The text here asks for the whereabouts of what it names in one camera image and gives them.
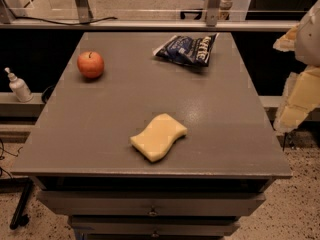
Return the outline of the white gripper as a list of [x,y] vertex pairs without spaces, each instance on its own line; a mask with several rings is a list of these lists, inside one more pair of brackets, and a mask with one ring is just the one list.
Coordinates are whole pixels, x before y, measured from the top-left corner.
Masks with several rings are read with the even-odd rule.
[[273,123],[278,133],[289,133],[320,105],[320,0],[301,19],[299,26],[289,29],[278,38],[273,48],[289,52],[307,66],[299,74],[287,78]]

